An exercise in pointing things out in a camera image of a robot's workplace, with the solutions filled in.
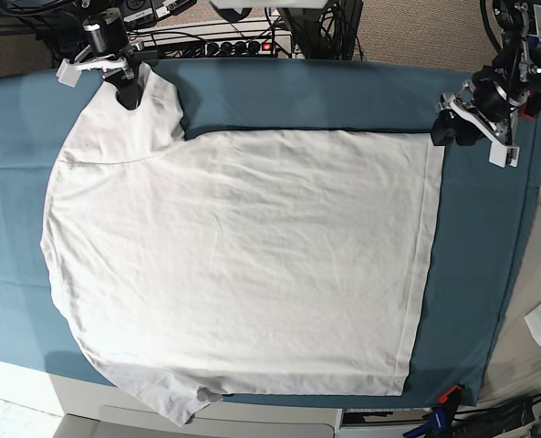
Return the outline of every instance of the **floor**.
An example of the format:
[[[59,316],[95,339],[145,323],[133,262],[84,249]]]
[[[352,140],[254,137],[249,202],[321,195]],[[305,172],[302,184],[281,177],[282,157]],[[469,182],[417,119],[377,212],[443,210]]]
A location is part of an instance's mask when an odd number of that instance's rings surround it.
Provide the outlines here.
[[[197,0],[161,23],[214,19],[209,1]],[[365,0],[358,35],[369,61],[476,71],[494,55],[474,0]],[[32,36],[0,37],[0,77],[50,66],[46,48]]]
[[[61,417],[0,400],[0,438],[51,438]]]

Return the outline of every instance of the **blue clamp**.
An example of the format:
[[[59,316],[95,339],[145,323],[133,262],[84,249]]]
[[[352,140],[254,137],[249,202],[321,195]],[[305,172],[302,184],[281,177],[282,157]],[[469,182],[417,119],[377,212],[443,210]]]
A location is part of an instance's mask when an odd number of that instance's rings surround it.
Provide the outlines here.
[[[463,388],[461,386],[454,385],[451,387],[438,399],[440,405],[425,417],[426,423],[418,426],[416,429],[403,433],[404,438],[416,438],[421,435],[431,437],[450,428],[453,424],[456,410],[459,404],[461,404],[462,394]]]

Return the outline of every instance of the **white label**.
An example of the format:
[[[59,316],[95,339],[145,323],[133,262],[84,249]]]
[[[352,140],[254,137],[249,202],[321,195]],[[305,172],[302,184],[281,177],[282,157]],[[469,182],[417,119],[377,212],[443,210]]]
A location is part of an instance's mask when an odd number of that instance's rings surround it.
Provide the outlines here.
[[[145,9],[143,11],[137,12],[136,14],[132,14],[131,16],[127,16],[126,18],[124,18],[124,21],[129,23],[130,21],[138,20],[139,18],[149,16],[150,14],[152,14],[152,9]]]
[[[157,17],[161,18],[162,16],[166,16],[169,14],[169,9],[167,9],[167,6],[162,6],[159,9],[157,9]]]

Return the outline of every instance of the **teal cloth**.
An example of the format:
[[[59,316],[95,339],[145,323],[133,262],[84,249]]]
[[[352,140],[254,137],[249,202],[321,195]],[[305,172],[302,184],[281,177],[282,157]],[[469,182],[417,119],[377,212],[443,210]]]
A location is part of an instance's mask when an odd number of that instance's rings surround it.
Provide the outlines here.
[[[211,130],[321,129],[427,132],[439,96],[468,75],[369,63],[267,59],[162,61],[187,138]],[[54,72],[0,79],[0,360],[109,384],[86,362],[51,303],[39,249],[53,161],[100,84],[76,89]],[[438,225],[411,374],[400,397],[225,397],[323,407],[430,406],[454,383],[478,396],[531,228],[541,180],[541,114],[521,120],[519,166],[499,169],[489,145],[446,151]]]

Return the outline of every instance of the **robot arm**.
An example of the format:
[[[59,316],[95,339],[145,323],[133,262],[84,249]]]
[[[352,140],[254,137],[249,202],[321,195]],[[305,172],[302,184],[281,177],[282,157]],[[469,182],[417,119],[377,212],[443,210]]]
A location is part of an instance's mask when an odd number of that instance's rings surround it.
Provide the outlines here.
[[[491,66],[484,66],[463,88],[445,93],[432,126],[432,142],[446,146],[475,144],[483,136],[491,141],[489,161],[500,167],[516,166],[514,145],[517,117],[534,117],[541,110],[541,5],[529,1],[494,0],[494,16],[502,28],[503,48]],[[484,17],[486,28],[488,21]]]
[[[118,101],[127,110],[140,104],[142,90],[138,84],[140,61],[126,33],[124,22],[117,7],[90,16],[83,23],[88,46],[73,61],[64,59],[57,70],[59,82],[75,87],[83,70],[97,69],[107,82],[118,91]]]

